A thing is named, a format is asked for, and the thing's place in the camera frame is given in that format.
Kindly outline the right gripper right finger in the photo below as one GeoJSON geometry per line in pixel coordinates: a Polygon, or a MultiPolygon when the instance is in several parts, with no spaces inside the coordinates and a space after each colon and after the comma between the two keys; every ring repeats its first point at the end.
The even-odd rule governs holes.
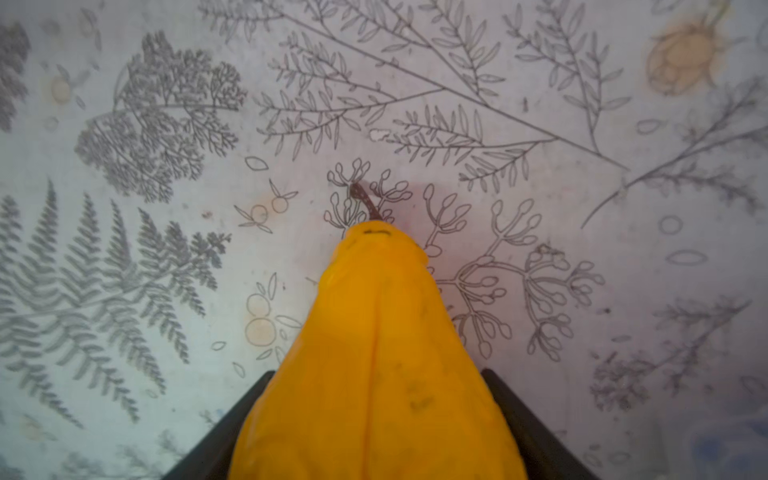
{"type": "Polygon", "coordinates": [[[486,368],[481,376],[517,442],[529,479],[598,479],[496,372],[486,368]]]}

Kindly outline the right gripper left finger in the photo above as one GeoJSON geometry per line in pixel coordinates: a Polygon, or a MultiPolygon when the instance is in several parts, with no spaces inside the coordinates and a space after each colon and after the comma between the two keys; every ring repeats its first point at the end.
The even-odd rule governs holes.
{"type": "Polygon", "coordinates": [[[263,374],[205,437],[162,479],[226,479],[239,432],[247,415],[262,396],[274,375],[274,370],[263,374]]]}

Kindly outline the yellow fake pear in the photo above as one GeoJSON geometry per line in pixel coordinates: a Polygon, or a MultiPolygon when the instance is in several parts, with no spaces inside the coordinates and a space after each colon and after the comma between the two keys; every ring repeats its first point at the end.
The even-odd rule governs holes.
{"type": "Polygon", "coordinates": [[[426,253],[376,208],[338,245],[239,433],[232,479],[523,479],[426,253]]]}

